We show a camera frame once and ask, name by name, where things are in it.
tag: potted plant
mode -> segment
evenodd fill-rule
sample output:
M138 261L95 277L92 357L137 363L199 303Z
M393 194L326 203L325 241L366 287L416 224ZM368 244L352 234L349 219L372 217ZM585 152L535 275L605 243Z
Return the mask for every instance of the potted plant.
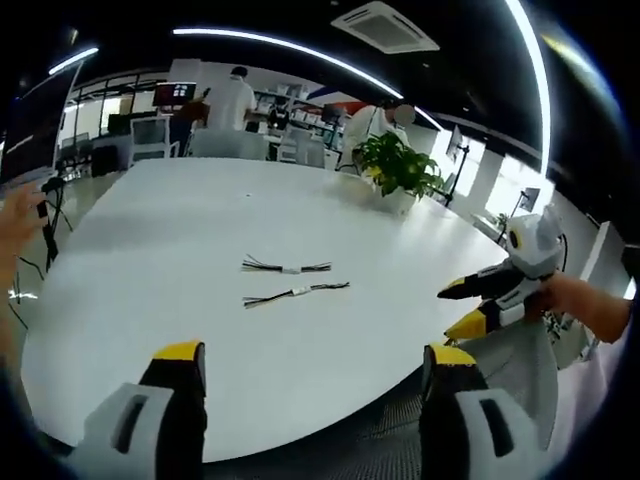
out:
M372 136L360 144L359 161L376 185L380 207L392 213L405 213L416 197L433 195L444 180L436 161L406 146L392 132Z
M509 221L509 216L506 213L500 213L496 217L496 226L500 231L507 229L507 222Z

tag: green leaves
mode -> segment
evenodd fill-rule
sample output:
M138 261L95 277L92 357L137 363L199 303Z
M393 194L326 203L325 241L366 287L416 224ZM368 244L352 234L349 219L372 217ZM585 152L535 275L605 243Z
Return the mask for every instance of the green leaves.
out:
M382 196L402 187L422 198L431 194L434 188L444 186L437 162L429 155L407 147L392 132L372 136L358 148L362 152L362 166L373 170L374 182L380 187Z

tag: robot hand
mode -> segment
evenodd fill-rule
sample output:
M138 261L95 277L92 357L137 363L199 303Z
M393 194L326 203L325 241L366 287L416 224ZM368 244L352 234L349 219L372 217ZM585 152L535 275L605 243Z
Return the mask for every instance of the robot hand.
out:
M479 338L524 318L524 302L556 270L562 253L560 221L552 207L540 215L512 218L507 225L509 257L499 265L459 278L438 298L482 297L483 302L449 328L451 340Z

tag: white pot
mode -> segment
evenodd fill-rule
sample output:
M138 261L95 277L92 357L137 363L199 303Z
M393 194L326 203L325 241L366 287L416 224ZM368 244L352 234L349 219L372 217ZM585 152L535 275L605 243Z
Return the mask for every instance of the white pot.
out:
M407 193L404 188L396 188L389 195L382 196L379 187L376 187L376 209L393 215L405 215L416 203L416 197Z

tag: black cable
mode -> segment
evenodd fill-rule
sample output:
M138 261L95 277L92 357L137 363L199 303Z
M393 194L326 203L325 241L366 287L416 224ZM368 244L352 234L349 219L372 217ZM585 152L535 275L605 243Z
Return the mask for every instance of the black cable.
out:
M562 243L564 243L564 259L562 260L562 273L564 273L567 268L567 258L569 257L569 242L567 241L567 236L563 233L560 235L560 239Z
M257 305L262 305L267 302L271 302L273 300L277 300L283 297L295 297L297 295L302 295L308 292L312 292L315 290L337 290L339 288L346 288L349 286L349 282L346 283L323 283L320 285L311 285L310 287L305 288L293 288L287 292L279 293L278 295L274 295L273 297L243 297L242 301L244 302L245 308L255 307Z
M18 300L18 305L20 305L20 270L16 269L16 278L15 278L16 288L13 290L13 294Z
M320 263L318 265L309 265L305 267L283 267L281 265L270 265L267 263L263 263L260 260L252 257L247 253L247 257L249 260L243 260L242 269L243 270L266 270L271 272L280 272L280 273L309 273L309 272L328 272L331 270L331 263Z
M22 260L24 263L26 263L27 265L31 265L33 268L35 268L36 270L38 270L38 275L40 275L40 280L42 280L44 282L44 275L42 274L42 270L40 270L40 267L33 263L30 262L29 260L27 260L26 258L23 257L18 257L20 260Z
M7 305L9 305L9 308L11 309L11 311L13 312L13 314L16 316L16 318L18 320L20 320L20 323L22 324L22 326L26 329L29 330L29 327L27 327L27 324L24 323L24 321L22 320L22 318L20 317L20 315L18 315L18 312L15 311L15 309L13 308L13 306L11 305L11 303L7 303Z

